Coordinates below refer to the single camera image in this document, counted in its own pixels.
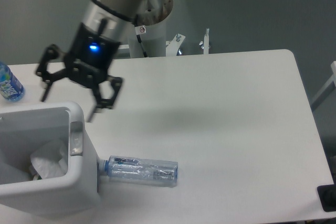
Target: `bottle label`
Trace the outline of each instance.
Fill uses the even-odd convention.
[[[0,94],[7,100],[19,97],[23,92],[21,83],[10,73],[6,74],[5,80],[0,82]]]

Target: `trash bin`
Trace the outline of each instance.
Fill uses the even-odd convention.
[[[68,147],[68,170],[32,180],[30,155],[51,141]],[[35,215],[97,205],[99,158],[76,103],[40,103],[0,109],[0,204]]]

